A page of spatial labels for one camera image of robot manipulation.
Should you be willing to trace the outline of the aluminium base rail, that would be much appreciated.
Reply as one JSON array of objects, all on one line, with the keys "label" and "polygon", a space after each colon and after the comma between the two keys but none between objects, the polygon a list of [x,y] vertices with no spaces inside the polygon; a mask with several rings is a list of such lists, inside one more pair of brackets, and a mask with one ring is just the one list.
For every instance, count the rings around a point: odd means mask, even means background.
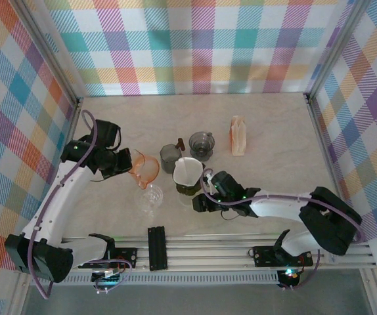
[{"label": "aluminium base rail", "polygon": [[[273,234],[199,234],[166,236],[169,272],[253,271],[254,260],[248,255],[253,246],[273,245]],[[319,270],[375,268],[369,244],[352,244],[338,264],[326,264],[321,251]]]}]

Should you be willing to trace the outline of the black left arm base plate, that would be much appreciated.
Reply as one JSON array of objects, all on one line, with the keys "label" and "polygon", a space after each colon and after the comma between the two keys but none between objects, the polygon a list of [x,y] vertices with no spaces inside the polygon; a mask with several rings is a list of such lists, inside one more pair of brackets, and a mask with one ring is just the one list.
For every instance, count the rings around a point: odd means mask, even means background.
[{"label": "black left arm base plate", "polygon": [[104,257],[101,259],[89,261],[83,264],[82,268],[127,268],[124,262],[116,262],[116,260],[128,261],[132,267],[135,267],[137,260],[137,248],[136,247],[115,247],[108,249]]}]

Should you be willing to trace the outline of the dark green coffee dripper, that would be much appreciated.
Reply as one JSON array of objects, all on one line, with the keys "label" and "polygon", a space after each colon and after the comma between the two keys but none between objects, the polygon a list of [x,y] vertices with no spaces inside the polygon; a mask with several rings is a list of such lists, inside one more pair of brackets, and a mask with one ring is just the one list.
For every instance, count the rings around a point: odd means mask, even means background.
[{"label": "dark green coffee dripper", "polygon": [[198,193],[202,189],[202,187],[200,184],[200,180],[198,180],[196,184],[193,186],[176,184],[176,189],[179,194],[182,194],[184,196],[194,196],[196,193]]}]

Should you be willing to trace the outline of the aluminium frame post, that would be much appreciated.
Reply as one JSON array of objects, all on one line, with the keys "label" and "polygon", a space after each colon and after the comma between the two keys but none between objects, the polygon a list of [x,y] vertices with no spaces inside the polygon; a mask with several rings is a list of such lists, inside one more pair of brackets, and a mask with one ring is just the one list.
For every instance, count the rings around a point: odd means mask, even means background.
[{"label": "aluminium frame post", "polygon": [[338,1],[322,37],[319,59],[303,93],[306,100],[315,98],[322,89],[369,3],[370,0]]},{"label": "aluminium frame post", "polygon": [[57,79],[58,84],[66,93],[66,98],[71,102],[74,110],[79,111],[79,96],[72,87],[72,84],[70,83],[70,80],[68,79],[68,76],[60,63],[59,57],[53,50],[53,46],[47,39],[47,33],[49,33],[49,31],[43,30],[42,26],[45,26],[45,23],[37,20],[37,11],[32,10],[28,6],[27,1],[28,0],[9,0],[13,9],[16,11],[19,18],[30,33],[31,38],[37,49],[40,51],[44,61],[46,61],[48,67]]}]

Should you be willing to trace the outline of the smoke grey coffee dripper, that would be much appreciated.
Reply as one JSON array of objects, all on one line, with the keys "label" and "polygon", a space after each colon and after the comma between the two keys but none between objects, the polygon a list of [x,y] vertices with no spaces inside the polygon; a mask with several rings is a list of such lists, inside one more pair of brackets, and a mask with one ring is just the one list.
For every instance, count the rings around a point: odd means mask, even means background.
[{"label": "smoke grey coffee dripper", "polygon": [[210,132],[199,131],[189,138],[190,154],[199,161],[207,161],[213,154],[215,140]]}]

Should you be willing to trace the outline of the clear coffee dripper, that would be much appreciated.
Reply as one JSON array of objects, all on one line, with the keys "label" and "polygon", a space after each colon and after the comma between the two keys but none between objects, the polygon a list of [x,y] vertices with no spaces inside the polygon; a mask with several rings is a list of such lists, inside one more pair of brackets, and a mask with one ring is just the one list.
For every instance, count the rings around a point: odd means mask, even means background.
[{"label": "clear coffee dripper", "polygon": [[144,190],[137,190],[134,202],[138,210],[153,217],[163,202],[162,189],[155,184],[149,184]]}]

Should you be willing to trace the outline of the white paper coffee filter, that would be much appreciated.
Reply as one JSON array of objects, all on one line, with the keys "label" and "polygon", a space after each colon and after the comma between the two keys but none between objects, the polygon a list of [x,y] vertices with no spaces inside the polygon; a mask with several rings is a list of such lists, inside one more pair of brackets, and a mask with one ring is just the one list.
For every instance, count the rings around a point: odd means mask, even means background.
[{"label": "white paper coffee filter", "polygon": [[182,157],[175,162],[173,180],[182,186],[195,186],[204,170],[203,163],[193,157]]}]

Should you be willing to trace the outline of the aluminium side rail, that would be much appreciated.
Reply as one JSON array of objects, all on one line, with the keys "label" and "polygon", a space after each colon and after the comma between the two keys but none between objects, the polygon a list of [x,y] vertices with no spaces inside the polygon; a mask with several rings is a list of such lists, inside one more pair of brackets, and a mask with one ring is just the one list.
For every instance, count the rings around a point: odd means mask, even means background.
[{"label": "aluminium side rail", "polygon": [[[67,141],[69,141],[74,136],[79,120],[79,115],[81,113],[82,104],[83,97],[80,97],[76,100],[76,105],[74,106],[72,120],[70,122],[68,134],[66,137]],[[7,301],[7,305],[2,315],[21,315],[31,282],[32,277],[29,274],[21,273],[19,271],[14,272],[13,284],[10,286],[11,297]]]},{"label": "aluminium side rail", "polygon": [[[330,159],[330,154],[328,152],[328,147],[325,144],[323,132],[319,125],[317,115],[313,109],[309,96],[307,94],[303,94],[305,99],[305,104],[307,106],[307,110],[309,112],[311,122],[313,124],[313,128],[315,130],[317,141],[321,148],[322,156],[330,176],[330,180],[334,185],[334,189],[336,194],[343,199],[344,195],[340,189],[340,185],[337,182],[337,177],[334,171],[334,166],[332,165],[332,161]],[[360,277],[365,289],[365,295],[368,299],[370,304],[370,308],[373,315],[377,315],[377,272],[374,268],[360,268],[359,269]]]}]

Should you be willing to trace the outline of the beige paper filter stack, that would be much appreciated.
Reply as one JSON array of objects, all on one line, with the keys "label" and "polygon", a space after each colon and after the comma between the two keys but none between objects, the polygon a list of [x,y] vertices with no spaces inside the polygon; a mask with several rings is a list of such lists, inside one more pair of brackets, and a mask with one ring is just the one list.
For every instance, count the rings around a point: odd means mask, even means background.
[{"label": "beige paper filter stack", "polygon": [[246,124],[244,116],[236,115],[234,124],[234,150],[233,156],[243,156],[246,151]]}]

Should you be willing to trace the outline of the black bracket bar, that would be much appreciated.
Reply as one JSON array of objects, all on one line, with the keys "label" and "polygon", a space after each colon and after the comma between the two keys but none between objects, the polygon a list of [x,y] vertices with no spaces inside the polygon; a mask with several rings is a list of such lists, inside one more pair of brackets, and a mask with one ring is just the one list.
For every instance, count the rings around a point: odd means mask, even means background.
[{"label": "black bracket bar", "polygon": [[150,271],[167,270],[166,234],[163,226],[148,229]]}]

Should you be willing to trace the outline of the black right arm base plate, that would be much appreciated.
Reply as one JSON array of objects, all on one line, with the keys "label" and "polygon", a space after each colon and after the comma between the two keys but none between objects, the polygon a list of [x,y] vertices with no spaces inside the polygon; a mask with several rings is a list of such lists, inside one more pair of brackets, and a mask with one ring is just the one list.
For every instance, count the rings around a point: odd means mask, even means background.
[{"label": "black right arm base plate", "polygon": [[275,250],[273,246],[254,246],[248,250],[248,255],[254,260],[255,267],[313,266],[310,252],[292,256],[283,249]]}]

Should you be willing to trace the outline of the orange coffee dripper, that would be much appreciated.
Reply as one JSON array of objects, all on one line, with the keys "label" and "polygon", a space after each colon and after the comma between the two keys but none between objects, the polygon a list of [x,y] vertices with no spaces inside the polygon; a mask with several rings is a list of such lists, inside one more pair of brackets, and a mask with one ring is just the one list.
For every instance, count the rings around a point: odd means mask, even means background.
[{"label": "orange coffee dripper", "polygon": [[137,186],[141,190],[145,190],[158,176],[160,164],[155,157],[145,155],[136,149],[131,151],[131,162],[132,168],[128,173],[135,180]]}]

